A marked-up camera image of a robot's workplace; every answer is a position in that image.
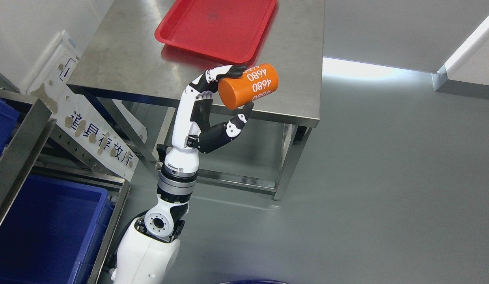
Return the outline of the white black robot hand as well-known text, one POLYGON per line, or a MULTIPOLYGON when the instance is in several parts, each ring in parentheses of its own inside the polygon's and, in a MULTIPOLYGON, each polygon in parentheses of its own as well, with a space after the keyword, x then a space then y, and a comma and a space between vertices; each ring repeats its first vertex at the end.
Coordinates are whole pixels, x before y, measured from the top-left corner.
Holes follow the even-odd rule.
POLYGON ((235 140, 245 127, 254 103, 246 103, 229 121, 209 124, 213 95, 224 78, 239 78, 245 65, 227 65, 203 72, 181 94, 174 123, 172 149, 165 155, 161 172, 175 180, 195 179, 199 153, 210 153, 235 140))

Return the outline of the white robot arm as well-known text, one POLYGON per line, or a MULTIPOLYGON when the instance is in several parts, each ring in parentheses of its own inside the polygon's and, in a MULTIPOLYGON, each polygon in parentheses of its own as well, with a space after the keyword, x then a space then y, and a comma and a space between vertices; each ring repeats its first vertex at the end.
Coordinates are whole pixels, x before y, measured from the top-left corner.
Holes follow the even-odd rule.
POLYGON ((178 255, 196 172, 161 168, 156 205, 126 227, 111 269, 115 284, 161 284, 178 255))

